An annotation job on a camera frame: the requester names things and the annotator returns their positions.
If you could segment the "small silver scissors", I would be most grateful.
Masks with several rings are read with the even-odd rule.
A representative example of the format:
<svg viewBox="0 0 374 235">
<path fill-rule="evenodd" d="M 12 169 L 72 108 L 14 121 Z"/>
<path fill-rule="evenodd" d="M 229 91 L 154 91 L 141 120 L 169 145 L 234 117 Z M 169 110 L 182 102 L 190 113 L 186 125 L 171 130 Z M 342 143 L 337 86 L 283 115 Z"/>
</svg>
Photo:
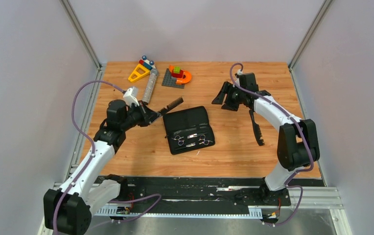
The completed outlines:
<svg viewBox="0 0 374 235">
<path fill-rule="evenodd" d="M 173 137 L 172 139 L 177 142 L 177 146 L 175 148 L 176 150 L 196 146 L 196 142 L 191 141 L 189 137 L 184 137 L 184 136 L 182 137 L 182 136 L 177 135 Z"/>
</svg>

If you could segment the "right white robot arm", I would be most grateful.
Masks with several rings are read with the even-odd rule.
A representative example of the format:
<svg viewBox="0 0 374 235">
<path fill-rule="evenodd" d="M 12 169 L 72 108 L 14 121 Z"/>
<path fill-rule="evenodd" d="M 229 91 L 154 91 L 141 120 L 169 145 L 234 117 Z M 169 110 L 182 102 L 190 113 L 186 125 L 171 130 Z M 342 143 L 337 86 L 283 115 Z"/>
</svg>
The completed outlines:
<svg viewBox="0 0 374 235">
<path fill-rule="evenodd" d="M 251 92 L 230 82 L 223 86 L 212 101 L 222 109 L 237 111 L 241 104 L 250 109 L 253 131 L 257 143 L 263 144 L 259 125 L 254 119 L 258 114 L 266 119 L 278 132 L 275 168 L 265 177 L 259 190 L 259 198 L 265 204 L 272 204 L 279 197 L 278 191 L 300 172 L 311 171 L 319 158 L 318 138 L 315 123 L 301 119 L 279 105 L 267 91 Z"/>
</svg>

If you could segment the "black handled hair comb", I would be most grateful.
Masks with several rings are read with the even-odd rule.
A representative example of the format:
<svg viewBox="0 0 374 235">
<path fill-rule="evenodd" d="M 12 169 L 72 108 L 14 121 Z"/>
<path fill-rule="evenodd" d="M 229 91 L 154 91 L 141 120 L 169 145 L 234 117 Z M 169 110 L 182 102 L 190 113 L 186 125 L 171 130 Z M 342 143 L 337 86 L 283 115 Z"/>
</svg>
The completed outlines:
<svg viewBox="0 0 374 235">
<path fill-rule="evenodd" d="M 179 106 L 180 104 L 182 104 L 184 102 L 183 100 L 183 97 L 179 97 L 177 99 L 175 99 L 173 102 L 171 102 L 170 104 L 168 104 L 167 106 L 165 106 L 164 108 L 160 109 L 158 111 L 158 113 L 163 116 L 165 115 L 166 113 L 168 113 L 169 111 L 173 110 L 174 108 L 176 108 L 177 106 Z"/>
</svg>

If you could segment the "black zip tool case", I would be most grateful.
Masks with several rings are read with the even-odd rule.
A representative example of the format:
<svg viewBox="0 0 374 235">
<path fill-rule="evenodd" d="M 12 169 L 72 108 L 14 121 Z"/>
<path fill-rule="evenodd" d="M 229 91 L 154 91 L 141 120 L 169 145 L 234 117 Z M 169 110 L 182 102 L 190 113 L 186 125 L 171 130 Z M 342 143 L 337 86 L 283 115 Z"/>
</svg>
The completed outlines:
<svg viewBox="0 0 374 235">
<path fill-rule="evenodd" d="M 204 106 L 197 106 L 181 111 L 172 112 L 164 115 L 164 128 L 172 155 L 198 150 L 215 145 L 215 135 L 210 126 L 209 115 Z M 192 138 L 191 141 L 196 142 L 196 146 L 185 149 L 176 150 L 177 142 L 172 138 L 179 135 L 187 137 L 192 134 L 205 134 L 206 139 L 211 140 L 209 145 L 199 144 L 199 138 Z"/>
</svg>

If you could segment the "silver thinning scissors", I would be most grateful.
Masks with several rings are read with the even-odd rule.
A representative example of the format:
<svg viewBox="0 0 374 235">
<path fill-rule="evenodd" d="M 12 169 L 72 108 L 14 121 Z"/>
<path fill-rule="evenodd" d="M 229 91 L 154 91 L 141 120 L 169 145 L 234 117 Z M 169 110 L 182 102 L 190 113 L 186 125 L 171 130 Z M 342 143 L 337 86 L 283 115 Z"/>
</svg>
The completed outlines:
<svg viewBox="0 0 374 235">
<path fill-rule="evenodd" d="M 196 138 L 196 137 L 199 138 L 199 141 L 198 141 L 199 144 L 209 145 L 211 142 L 213 142 L 211 140 L 206 139 L 205 134 L 198 134 L 198 133 L 187 136 L 187 139 L 192 139 L 192 138 Z"/>
</svg>

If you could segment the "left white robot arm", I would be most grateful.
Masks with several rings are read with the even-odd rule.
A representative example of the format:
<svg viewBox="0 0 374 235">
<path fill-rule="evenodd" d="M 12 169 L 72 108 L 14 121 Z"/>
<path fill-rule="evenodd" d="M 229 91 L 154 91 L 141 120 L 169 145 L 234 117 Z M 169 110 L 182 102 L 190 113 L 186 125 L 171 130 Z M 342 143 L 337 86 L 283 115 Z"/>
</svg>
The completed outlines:
<svg viewBox="0 0 374 235">
<path fill-rule="evenodd" d="M 125 141 L 126 131 L 149 126 L 161 117 L 161 112 L 151 110 L 143 101 L 131 105 L 121 99 L 111 101 L 84 160 L 57 190 L 45 193 L 45 227 L 55 233 L 83 235 L 105 204 L 112 199 L 126 201 L 129 188 L 123 185 L 123 178 L 112 175 L 96 188 L 92 188 L 93 183 Z"/>
</svg>

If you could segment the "black folding comb razor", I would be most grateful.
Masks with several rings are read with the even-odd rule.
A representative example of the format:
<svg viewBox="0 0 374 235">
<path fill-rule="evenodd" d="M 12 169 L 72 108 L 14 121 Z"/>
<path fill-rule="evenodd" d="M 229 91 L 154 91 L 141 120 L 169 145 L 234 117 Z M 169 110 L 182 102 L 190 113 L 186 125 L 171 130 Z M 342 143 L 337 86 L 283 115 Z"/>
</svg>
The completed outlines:
<svg viewBox="0 0 374 235">
<path fill-rule="evenodd" d="M 250 115 L 250 118 L 251 118 L 253 133 L 254 133 L 256 142 L 259 146 L 264 146 L 265 143 L 264 143 L 264 140 L 262 138 L 260 126 L 255 121 L 254 111 L 250 110 L 249 115 Z"/>
</svg>

